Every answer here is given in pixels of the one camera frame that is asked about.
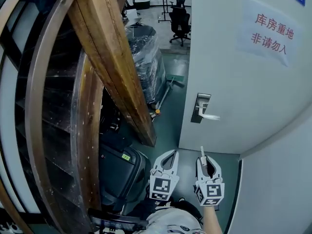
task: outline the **door lock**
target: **door lock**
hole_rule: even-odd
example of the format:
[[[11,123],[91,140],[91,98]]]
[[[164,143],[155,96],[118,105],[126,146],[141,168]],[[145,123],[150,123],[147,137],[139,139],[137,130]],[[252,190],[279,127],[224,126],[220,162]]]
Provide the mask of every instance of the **door lock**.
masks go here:
[[[206,94],[201,94],[201,93],[197,94],[196,104],[195,104],[195,108],[193,111],[191,122],[200,123],[203,118],[212,119],[212,120],[220,120],[220,116],[205,114],[210,98],[211,98],[211,95],[206,95]]]

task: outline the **person's arm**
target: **person's arm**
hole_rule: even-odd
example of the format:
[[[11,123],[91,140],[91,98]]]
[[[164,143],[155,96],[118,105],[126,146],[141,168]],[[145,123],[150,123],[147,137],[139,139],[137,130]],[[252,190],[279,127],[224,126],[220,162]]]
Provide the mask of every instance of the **person's arm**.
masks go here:
[[[215,214],[213,206],[204,207],[204,232],[206,234],[222,234],[221,227]]]

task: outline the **floor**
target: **floor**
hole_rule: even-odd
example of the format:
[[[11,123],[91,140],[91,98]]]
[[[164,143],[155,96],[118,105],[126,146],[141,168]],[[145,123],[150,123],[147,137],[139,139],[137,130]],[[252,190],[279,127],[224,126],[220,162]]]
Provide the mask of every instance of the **floor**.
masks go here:
[[[156,158],[166,151],[178,149],[180,131],[182,126],[184,103],[186,97],[187,74],[189,67],[189,55],[163,54],[166,74],[184,74],[184,86],[174,85],[173,90],[166,97],[162,107],[161,115],[155,118],[154,127],[157,134],[157,142],[154,148],[141,145],[134,133],[123,125],[121,133],[130,135],[134,138],[133,147],[144,153],[153,165]],[[225,183],[225,197],[220,203],[220,210],[217,216],[221,228],[225,231],[232,209],[234,194],[236,190],[238,175],[238,155],[206,153],[211,156],[221,167],[222,177]],[[179,165],[177,175],[180,176],[173,197],[179,199],[186,198],[202,212],[202,207],[195,197],[193,185],[195,185],[195,161],[200,155],[197,151],[179,149]],[[136,203],[127,205],[126,212],[129,212]]]
[[[192,15],[191,13],[191,7],[186,7],[186,12]],[[173,40],[172,43],[169,43],[169,40],[173,38],[174,33],[171,31],[171,23],[170,23],[170,16],[166,13],[166,19],[169,21],[161,21],[158,22],[158,20],[163,20],[164,15],[161,13],[163,12],[162,6],[153,6],[146,10],[137,10],[140,15],[138,15],[139,18],[141,18],[141,23],[146,24],[148,26],[152,26],[158,35],[158,42],[161,49],[166,50],[178,50],[176,53],[180,53],[179,51],[185,52],[189,51],[191,47],[191,41],[190,40],[183,40],[184,46],[181,47],[181,40]]]

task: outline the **black bag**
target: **black bag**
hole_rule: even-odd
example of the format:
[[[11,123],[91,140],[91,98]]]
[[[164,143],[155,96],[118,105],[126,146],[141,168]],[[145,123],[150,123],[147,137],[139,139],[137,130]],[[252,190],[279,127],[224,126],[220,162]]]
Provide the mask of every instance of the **black bag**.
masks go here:
[[[112,206],[114,212],[120,212],[125,203],[137,201],[149,179],[149,159],[130,145],[116,132],[108,131],[99,138],[101,203]]]

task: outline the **office chair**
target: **office chair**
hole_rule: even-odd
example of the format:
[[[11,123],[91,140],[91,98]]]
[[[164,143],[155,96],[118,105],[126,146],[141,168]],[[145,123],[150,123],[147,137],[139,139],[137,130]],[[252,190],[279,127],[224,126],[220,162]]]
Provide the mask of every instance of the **office chair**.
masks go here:
[[[174,38],[172,38],[169,42],[172,43],[172,40],[181,39],[181,46],[183,47],[183,39],[191,40],[187,37],[187,34],[191,31],[191,26],[189,25],[190,14],[184,13],[182,10],[175,10],[177,12],[169,13],[171,18],[171,30],[174,32]]]
[[[174,2],[171,3],[171,8],[185,8],[185,0],[176,0],[176,5],[174,5]]]

